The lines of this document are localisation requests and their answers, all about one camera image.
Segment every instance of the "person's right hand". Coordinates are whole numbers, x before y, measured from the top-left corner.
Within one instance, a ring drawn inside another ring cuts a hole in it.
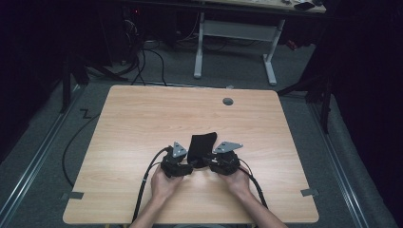
[[[247,169],[245,169],[245,167],[243,167],[242,165],[240,166],[240,168],[248,172]],[[229,191],[233,195],[239,197],[250,193],[249,177],[242,171],[237,170],[235,173],[228,176],[219,174],[219,177],[226,182]]]

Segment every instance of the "wooden table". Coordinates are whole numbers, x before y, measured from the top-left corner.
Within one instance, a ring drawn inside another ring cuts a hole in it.
[[[234,103],[225,105],[224,98]],[[73,188],[84,196],[68,201],[64,221],[130,223],[144,172],[156,153],[173,142],[188,149],[192,135],[210,132],[218,134],[214,148],[223,141],[243,144],[235,152],[250,165],[270,210],[281,220],[318,220],[313,198],[300,193],[309,186],[275,91],[116,85]],[[142,208],[150,199],[149,183]],[[251,189],[257,196],[252,183]],[[157,222],[253,223],[206,168],[184,178]]]

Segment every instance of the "handheld controller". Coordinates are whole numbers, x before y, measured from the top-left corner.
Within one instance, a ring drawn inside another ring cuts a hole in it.
[[[174,146],[169,146],[166,151],[168,153],[163,157],[161,169],[167,177],[182,177],[193,172],[191,164],[181,164],[187,151],[179,143],[174,142]]]
[[[241,147],[243,145],[239,143],[222,142],[204,161],[211,171],[225,176],[231,175],[240,167],[240,159],[234,150]]]

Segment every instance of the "metal rail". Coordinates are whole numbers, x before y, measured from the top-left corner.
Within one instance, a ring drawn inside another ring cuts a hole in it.
[[[319,111],[317,110],[315,104],[307,104],[307,105],[315,118],[315,122],[317,124],[317,128],[320,131],[320,135],[322,136],[322,140],[326,144],[330,164],[332,166],[333,171],[335,172],[335,177],[338,182],[338,186],[341,190],[341,193],[343,194],[344,200],[346,201],[350,214],[352,215],[355,227],[368,228],[369,227],[368,221],[366,220],[365,215],[361,209],[355,191],[352,185],[350,184],[350,181],[348,180],[346,173],[344,172],[343,166],[341,165],[341,162],[338,159],[336,150],[332,145],[332,141],[329,135],[324,133],[323,128],[320,124]]]
[[[38,150],[36,151],[35,156],[32,161],[29,163],[28,168],[21,176],[20,180],[15,185],[14,190],[9,196],[9,199],[3,205],[0,211],[0,227],[7,227],[10,223],[15,211],[20,205],[21,201],[24,199],[25,194],[28,192],[30,185],[35,180],[36,175],[44,164],[48,154],[50,152],[50,146],[53,143],[56,135],[58,134],[60,128],[62,127],[65,119],[70,112],[71,108],[74,106],[75,102],[78,98],[83,94],[84,88],[81,86],[75,86],[73,90],[73,99],[64,113],[60,113],[53,126],[45,136]]]

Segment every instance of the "gray carpet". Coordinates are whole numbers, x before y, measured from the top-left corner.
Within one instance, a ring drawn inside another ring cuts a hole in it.
[[[221,51],[206,51],[204,54],[203,76],[195,80],[193,67],[194,47],[172,49],[160,45],[154,49],[163,56],[164,78],[169,84],[212,86],[253,89],[280,90],[297,82],[315,47],[302,47],[292,51],[279,46],[273,59],[278,85],[268,85],[265,69],[259,55],[242,52],[242,47],[230,47]],[[157,55],[145,52],[146,65],[143,72],[145,81],[161,82],[162,63]],[[126,75],[132,79],[133,73]],[[67,201],[61,199],[71,188],[62,171],[62,156],[71,137],[85,124],[84,112],[95,116],[103,107],[109,88],[117,84],[107,78],[91,76],[90,84],[67,116],[65,124],[51,145],[50,152],[40,172],[16,210],[9,227],[71,227],[64,224],[62,215]],[[32,119],[29,129],[14,147],[8,158],[0,166],[0,202],[3,205],[13,187],[29,165],[51,124],[56,120],[61,108],[61,88],[58,87],[48,101]],[[314,197],[319,221],[314,224],[287,224],[289,227],[355,227],[347,204],[340,191],[334,170],[326,153],[326,146],[320,135],[315,119],[302,98],[303,93],[281,97],[288,124],[299,153],[307,180],[319,195]],[[389,211],[384,207],[374,184],[356,154],[350,136],[332,102],[329,119],[330,137],[349,179],[357,192],[370,227],[396,227]],[[67,151],[67,173],[75,181],[83,161],[96,121],[89,124],[72,142]]]

